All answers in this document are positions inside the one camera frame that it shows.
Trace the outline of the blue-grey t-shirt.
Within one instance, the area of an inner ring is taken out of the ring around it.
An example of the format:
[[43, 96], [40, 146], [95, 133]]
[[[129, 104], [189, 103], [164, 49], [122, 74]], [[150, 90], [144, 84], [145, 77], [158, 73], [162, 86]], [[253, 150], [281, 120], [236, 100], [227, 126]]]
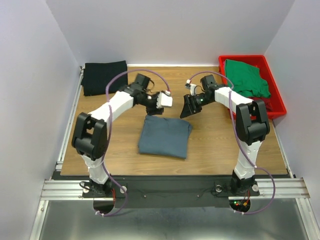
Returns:
[[147, 115], [138, 141], [138, 152], [185, 160], [192, 130], [188, 121]]

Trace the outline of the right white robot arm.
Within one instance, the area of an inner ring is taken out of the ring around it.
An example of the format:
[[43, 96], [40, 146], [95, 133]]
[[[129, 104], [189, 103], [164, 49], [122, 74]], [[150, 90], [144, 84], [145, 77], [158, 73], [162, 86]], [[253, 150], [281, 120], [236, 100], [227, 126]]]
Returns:
[[201, 80], [202, 92], [196, 93], [197, 85], [188, 79], [185, 88], [190, 91], [183, 96], [184, 104], [180, 118], [201, 112], [202, 107], [220, 103], [227, 107], [233, 117], [233, 131], [239, 147], [237, 163], [232, 171], [230, 191], [239, 194], [255, 185], [258, 151], [270, 133], [270, 124], [263, 100], [252, 100], [232, 90], [231, 86], [218, 84], [213, 75]]

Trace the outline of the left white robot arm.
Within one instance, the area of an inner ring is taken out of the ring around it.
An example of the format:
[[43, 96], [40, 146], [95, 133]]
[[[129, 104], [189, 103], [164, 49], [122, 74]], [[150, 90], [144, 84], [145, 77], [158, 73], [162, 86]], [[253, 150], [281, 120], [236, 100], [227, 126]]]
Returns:
[[111, 140], [113, 121], [135, 105], [144, 106], [149, 116], [164, 112], [159, 103], [164, 93], [158, 91], [149, 94], [150, 82], [152, 80], [149, 77], [138, 73], [134, 82], [122, 86], [102, 106], [90, 113], [82, 112], [78, 115], [71, 145], [88, 168], [89, 183], [80, 184], [84, 190], [102, 196], [112, 192], [112, 181], [105, 170], [104, 157]]

